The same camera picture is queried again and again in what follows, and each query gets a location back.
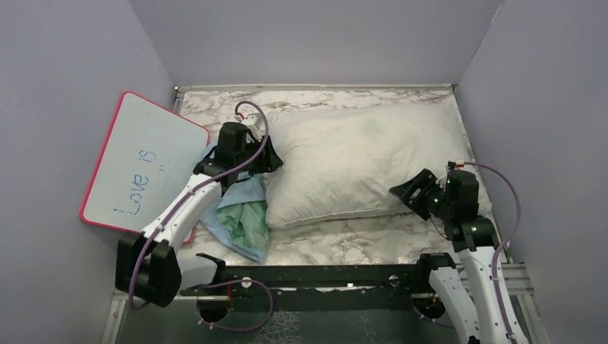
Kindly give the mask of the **white pillow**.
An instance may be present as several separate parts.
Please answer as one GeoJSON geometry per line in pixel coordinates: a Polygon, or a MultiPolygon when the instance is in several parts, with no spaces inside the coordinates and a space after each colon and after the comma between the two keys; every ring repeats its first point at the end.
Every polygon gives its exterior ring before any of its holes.
{"type": "Polygon", "coordinates": [[[282,160],[266,188],[271,229],[404,213],[392,187],[473,158],[448,104],[296,110],[270,113],[268,122],[282,160]]]}

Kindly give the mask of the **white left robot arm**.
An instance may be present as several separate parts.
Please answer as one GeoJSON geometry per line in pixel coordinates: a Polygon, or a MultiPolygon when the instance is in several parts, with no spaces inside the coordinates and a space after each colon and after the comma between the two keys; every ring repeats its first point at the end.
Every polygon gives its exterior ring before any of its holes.
{"type": "Polygon", "coordinates": [[[115,286],[127,293],[132,309],[165,307],[190,287],[211,295],[222,291],[222,260],[208,254],[180,259],[177,251],[204,214],[233,200],[239,189],[252,189],[257,199],[260,187],[251,179],[282,166],[266,129],[253,115],[223,124],[216,145],[194,166],[178,196],[139,233],[119,240],[115,286]]]}

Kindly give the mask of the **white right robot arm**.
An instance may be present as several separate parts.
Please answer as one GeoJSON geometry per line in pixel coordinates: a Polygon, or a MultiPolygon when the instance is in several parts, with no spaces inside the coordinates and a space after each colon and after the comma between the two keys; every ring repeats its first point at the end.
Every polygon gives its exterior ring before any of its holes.
{"type": "Polygon", "coordinates": [[[421,254],[414,283],[422,291],[433,291],[449,315],[461,343],[527,343],[510,301],[495,227],[479,214],[480,185],[464,163],[450,162],[445,184],[428,169],[413,179],[390,188],[407,208],[423,220],[437,217],[444,226],[464,270],[447,253],[421,254]]]}

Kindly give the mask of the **pink framed whiteboard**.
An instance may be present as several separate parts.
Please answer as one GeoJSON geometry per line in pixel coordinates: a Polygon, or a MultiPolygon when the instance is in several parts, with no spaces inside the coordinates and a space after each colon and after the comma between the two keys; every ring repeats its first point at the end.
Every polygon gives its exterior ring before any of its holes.
{"type": "Polygon", "coordinates": [[[80,218],[140,231],[178,196],[211,140],[202,125],[124,92],[90,180],[80,218]]]}

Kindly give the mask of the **aluminium table edge frame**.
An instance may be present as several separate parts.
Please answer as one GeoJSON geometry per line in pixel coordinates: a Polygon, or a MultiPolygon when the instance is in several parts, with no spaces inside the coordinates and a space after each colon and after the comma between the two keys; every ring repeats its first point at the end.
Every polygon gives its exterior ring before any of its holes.
{"type": "Polygon", "coordinates": [[[191,85],[175,86],[176,94],[218,94],[232,102],[274,98],[279,93],[292,93],[297,99],[319,100],[329,95],[340,98],[350,95],[356,98],[375,98],[381,102],[439,102],[454,95],[451,84],[241,84],[241,85],[191,85]]]}

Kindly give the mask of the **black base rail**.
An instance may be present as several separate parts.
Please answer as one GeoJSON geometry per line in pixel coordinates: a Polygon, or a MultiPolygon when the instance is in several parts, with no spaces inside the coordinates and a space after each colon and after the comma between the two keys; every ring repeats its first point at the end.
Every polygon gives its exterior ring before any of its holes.
{"type": "Polygon", "coordinates": [[[413,264],[228,266],[217,281],[231,280],[235,285],[195,286],[179,296],[237,312],[418,310],[440,317],[445,311],[413,264]]]}

